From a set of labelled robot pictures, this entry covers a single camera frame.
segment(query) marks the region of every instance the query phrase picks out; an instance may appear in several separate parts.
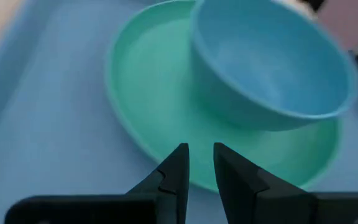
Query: pink object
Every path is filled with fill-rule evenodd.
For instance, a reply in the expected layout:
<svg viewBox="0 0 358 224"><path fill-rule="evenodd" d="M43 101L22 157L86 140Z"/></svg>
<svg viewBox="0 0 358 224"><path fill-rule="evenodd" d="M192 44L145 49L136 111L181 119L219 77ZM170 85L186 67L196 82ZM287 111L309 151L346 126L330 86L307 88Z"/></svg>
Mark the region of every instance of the pink object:
<svg viewBox="0 0 358 224"><path fill-rule="evenodd" d="M326 0L318 20L346 49L358 46L358 0Z"/></svg>

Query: mint green plate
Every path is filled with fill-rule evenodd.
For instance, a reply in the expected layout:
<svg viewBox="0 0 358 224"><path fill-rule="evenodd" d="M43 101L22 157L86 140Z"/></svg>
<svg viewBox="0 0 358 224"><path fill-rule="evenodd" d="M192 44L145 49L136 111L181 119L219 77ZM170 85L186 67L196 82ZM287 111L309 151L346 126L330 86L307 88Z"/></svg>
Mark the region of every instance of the mint green plate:
<svg viewBox="0 0 358 224"><path fill-rule="evenodd" d="M339 123L282 132L253 131L207 111L190 69L193 1L149 7L122 30L108 58L106 86L121 123L157 162L181 142L190 147L190 181L217 191L213 143L223 142L252 162L304 189L336 155Z"/></svg>

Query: light blue tray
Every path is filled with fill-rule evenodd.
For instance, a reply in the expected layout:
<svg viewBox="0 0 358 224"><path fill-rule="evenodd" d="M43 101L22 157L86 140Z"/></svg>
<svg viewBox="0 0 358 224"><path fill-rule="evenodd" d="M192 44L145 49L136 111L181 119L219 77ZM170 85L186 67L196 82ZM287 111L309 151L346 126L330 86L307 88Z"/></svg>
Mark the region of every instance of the light blue tray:
<svg viewBox="0 0 358 224"><path fill-rule="evenodd" d="M156 164L115 118L103 58L152 0L28 0L0 41L0 223L40 194L122 194ZM340 153L312 190L358 191L358 102ZM187 223L226 223L217 194L191 186Z"/></svg>

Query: green plate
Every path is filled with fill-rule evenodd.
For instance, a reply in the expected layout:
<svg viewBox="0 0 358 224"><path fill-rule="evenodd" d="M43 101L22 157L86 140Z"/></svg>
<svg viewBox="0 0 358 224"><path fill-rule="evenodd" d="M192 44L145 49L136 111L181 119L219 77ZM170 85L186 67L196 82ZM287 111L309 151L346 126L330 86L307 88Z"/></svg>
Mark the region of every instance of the green plate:
<svg viewBox="0 0 358 224"><path fill-rule="evenodd" d="M217 191L213 143L304 189L336 154L339 122L282 132L253 131L219 119L195 94L190 68L193 1L149 7L122 30L108 58L108 96L121 123L157 162L190 147L190 181Z"/></svg>

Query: blue bowl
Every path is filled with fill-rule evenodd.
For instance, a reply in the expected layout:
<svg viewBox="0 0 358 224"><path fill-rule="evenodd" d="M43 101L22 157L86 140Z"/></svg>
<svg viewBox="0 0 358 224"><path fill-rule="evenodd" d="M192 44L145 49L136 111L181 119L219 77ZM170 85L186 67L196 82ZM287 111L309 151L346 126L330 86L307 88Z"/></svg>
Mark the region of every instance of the blue bowl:
<svg viewBox="0 0 358 224"><path fill-rule="evenodd" d="M339 115L356 96L350 56L280 3L200 1L191 35L197 88L233 123L293 129Z"/></svg>

